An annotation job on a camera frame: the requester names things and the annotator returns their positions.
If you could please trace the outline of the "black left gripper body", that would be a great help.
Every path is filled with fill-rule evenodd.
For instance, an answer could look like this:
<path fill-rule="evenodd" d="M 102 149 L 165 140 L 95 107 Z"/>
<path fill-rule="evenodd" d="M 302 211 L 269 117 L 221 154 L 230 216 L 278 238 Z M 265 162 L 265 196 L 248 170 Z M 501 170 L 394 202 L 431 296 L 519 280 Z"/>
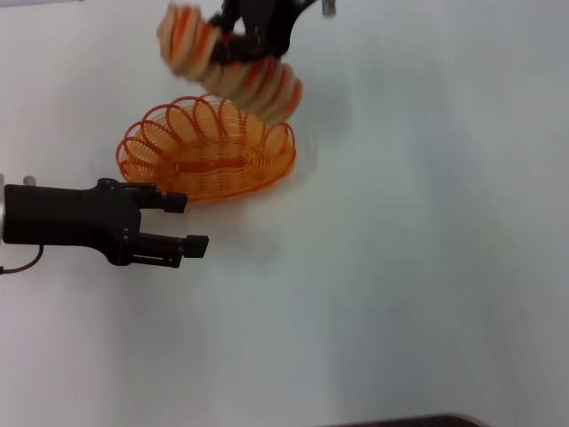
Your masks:
<path fill-rule="evenodd" d="M 4 187 L 4 242 L 80 246 L 116 266 L 133 262 L 140 208 L 123 183 L 100 179 L 91 189 Z"/>

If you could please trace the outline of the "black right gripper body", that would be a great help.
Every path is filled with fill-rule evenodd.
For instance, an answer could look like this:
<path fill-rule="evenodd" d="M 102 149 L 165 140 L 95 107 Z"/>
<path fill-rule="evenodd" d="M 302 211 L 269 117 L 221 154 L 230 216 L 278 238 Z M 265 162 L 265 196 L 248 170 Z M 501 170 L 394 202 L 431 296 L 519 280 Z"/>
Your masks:
<path fill-rule="evenodd" d="M 224 1 L 221 12 L 240 12 L 247 36 L 267 46 L 265 57 L 280 58 L 289 49 L 296 20 L 311 1 Z"/>

